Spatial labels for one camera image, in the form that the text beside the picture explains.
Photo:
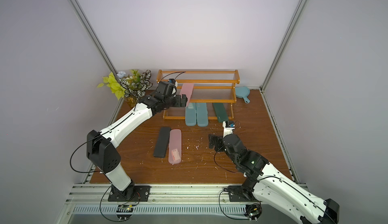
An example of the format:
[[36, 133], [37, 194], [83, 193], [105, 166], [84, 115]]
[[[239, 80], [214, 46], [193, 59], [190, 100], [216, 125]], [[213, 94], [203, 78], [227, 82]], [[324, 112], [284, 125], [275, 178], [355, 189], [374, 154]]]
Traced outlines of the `dark green pencil case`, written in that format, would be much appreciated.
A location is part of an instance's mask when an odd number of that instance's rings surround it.
[[213, 103], [213, 108], [219, 123], [228, 120], [228, 114], [223, 103]]

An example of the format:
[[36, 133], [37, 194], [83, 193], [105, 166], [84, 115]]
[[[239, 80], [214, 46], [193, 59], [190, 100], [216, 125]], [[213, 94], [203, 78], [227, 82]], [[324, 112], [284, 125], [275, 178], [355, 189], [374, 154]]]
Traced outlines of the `teal pencil case right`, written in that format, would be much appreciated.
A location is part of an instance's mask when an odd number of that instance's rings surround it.
[[199, 127], [208, 126], [208, 109], [206, 103], [196, 103], [196, 113], [197, 113], [197, 125]]

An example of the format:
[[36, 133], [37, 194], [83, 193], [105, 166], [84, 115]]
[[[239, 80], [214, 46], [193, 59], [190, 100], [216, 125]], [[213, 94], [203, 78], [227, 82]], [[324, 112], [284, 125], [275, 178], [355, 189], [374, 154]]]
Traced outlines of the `teal hand mirror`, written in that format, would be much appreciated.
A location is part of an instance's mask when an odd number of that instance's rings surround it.
[[249, 104], [250, 100], [248, 96], [250, 94], [250, 89], [248, 87], [237, 87], [235, 88], [235, 95], [237, 98], [241, 98], [245, 103]]

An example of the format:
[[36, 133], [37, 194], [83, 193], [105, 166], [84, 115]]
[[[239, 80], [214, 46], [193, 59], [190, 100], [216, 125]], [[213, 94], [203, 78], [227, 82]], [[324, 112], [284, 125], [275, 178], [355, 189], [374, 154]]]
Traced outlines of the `teal pencil case left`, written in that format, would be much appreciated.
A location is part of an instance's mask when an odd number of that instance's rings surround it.
[[197, 124], [197, 108], [196, 103], [189, 103], [185, 111], [185, 123], [189, 127]]

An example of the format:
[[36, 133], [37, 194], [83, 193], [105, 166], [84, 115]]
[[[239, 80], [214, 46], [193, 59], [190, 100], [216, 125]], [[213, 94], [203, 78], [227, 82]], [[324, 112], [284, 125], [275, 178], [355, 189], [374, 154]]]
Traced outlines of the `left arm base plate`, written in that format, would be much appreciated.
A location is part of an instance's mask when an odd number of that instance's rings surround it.
[[151, 186], [129, 185], [125, 190], [119, 191], [112, 186], [109, 191], [109, 202], [147, 202]]

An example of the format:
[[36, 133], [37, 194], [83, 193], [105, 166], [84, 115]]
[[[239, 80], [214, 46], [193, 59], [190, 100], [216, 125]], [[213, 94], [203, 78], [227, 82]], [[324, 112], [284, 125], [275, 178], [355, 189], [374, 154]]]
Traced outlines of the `teal pencil case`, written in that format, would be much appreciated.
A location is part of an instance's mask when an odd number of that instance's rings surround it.
[[189, 103], [185, 111], [185, 123], [189, 127], [197, 124], [197, 108], [196, 103]]
[[196, 103], [196, 113], [197, 113], [197, 125], [199, 127], [208, 126], [208, 109], [206, 103]]

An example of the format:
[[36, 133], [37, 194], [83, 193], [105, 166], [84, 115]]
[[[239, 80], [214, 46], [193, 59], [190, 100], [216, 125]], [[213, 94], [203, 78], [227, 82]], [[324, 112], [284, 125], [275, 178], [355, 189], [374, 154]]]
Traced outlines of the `pink pencil case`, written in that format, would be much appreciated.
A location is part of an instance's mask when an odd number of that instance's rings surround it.
[[180, 95], [183, 99], [183, 95], [186, 96], [187, 98], [187, 103], [186, 103], [186, 107], [189, 106], [189, 103], [190, 103], [190, 99], [191, 99], [191, 96], [192, 96], [192, 93], [193, 93], [193, 89], [194, 89], [194, 84], [193, 83], [183, 83], [182, 87], [181, 87], [181, 90], [180, 90]]
[[179, 164], [182, 161], [182, 134], [181, 130], [173, 129], [170, 131], [168, 145], [168, 161], [170, 164]]

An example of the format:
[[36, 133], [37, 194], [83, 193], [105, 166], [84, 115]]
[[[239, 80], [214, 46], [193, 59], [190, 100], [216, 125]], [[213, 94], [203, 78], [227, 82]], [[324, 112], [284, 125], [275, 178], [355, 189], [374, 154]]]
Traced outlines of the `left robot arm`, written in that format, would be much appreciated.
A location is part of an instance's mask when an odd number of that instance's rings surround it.
[[110, 126], [87, 135], [86, 156], [107, 177], [111, 192], [126, 200], [134, 195], [134, 182], [121, 165], [116, 148], [143, 122], [170, 107], [186, 107], [192, 90], [184, 93], [177, 89], [174, 79], [161, 81], [149, 95], [140, 98], [132, 110]]

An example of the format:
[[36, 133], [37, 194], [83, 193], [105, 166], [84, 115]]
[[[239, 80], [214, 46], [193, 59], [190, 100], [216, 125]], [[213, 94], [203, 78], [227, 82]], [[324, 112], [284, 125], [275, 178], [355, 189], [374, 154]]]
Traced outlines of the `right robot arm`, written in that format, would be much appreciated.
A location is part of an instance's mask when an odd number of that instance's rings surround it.
[[246, 180], [225, 191], [234, 201], [265, 202], [298, 224], [337, 224], [340, 206], [322, 199], [294, 183], [259, 153], [247, 149], [234, 134], [209, 135], [209, 147], [224, 152]]

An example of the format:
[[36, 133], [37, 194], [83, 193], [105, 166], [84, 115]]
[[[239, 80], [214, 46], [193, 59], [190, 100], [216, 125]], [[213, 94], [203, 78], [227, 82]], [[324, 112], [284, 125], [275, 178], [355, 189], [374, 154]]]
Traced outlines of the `right electronics board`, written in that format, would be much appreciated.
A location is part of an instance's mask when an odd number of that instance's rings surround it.
[[254, 203], [246, 205], [244, 216], [248, 218], [249, 222], [257, 221], [262, 214], [261, 203]]

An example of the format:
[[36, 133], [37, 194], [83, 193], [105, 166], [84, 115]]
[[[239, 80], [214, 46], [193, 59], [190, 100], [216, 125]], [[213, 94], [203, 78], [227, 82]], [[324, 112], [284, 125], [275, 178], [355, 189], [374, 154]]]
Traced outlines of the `orange wooden shelf rack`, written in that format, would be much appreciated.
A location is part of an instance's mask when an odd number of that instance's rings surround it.
[[223, 103], [228, 119], [234, 119], [233, 104], [236, 103], [235, 86], [240, 83], [238, 70], [159, 70], [157, 82], [174, 78], [180, 91], [185, 83], [194, 85], [191, 103], [208, 103], [208, 119], [216, 120], [213, 103]]

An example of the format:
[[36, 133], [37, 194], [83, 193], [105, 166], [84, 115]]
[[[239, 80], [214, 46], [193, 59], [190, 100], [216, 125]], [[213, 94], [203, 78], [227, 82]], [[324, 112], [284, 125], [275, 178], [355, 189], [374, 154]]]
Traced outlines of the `potted plant in vase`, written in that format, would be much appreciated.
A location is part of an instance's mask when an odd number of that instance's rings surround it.
[[108, 87], [111, 93], [115, 95], [118, 101], [123, 99], [130, 108], [134, 108], [137, 102], [146, 95], [153, 83], [150, 82], [152, 72], [145, 70], [131, 70], [130, 74], [125, 71], [120, 71], [117, 74], [111, 72], [107, 76], [102, 77], [102, 82], [97, 85], [97, 88]]

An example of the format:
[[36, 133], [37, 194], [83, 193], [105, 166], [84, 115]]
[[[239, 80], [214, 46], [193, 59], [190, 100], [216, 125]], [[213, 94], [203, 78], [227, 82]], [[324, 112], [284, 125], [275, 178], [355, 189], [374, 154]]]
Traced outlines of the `aluminium rail frame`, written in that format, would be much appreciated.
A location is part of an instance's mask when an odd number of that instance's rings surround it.
[[226, 184], [140, 184], [151, 186], [147, 202], [109, 202], [109, 184], [75, 184], [57, 219], [68, 224], [77, 214], [96, 215], [112, 224], [121, 224], [118, 205], [134, 208], [138, 215], [220, 216], [228, 221], [243, 219], [246, 205], [259, 202], [230, 202]]

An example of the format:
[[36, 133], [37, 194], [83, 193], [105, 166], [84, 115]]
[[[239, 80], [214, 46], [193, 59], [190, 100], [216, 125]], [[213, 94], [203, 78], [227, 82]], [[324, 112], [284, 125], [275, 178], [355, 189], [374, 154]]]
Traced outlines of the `left electronics board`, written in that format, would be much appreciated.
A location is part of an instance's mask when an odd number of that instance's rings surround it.
[[134, 208], [132, 205], [122, 204], [118, 205], [116, 209], [116, 216], [119, 222], [125, 222], [131, 218]]

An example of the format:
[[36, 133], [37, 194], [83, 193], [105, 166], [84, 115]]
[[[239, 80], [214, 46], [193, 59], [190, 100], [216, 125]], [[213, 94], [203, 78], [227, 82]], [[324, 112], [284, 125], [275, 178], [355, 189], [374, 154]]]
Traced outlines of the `electronics board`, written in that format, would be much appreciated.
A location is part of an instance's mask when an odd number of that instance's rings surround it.
[[261, 203], [254, 203], [246, 205], [244, 216], [248, 218], [249, 222], [257, 221], [262, 214]]
[[122, 204], [118, 205], [116, 209], [116, 216], [119, 222], [125, 222], [131, 218], [134, 208], [132, 205]]

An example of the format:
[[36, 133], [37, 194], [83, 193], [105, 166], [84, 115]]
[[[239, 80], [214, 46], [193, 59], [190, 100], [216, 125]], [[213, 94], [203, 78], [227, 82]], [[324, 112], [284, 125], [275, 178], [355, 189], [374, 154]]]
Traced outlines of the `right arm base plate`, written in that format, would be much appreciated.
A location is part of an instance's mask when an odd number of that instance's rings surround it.
[[256, 202], [253, 196], [253, 188], [244, 185], [231, 185], [224, 189], [230, 202]]

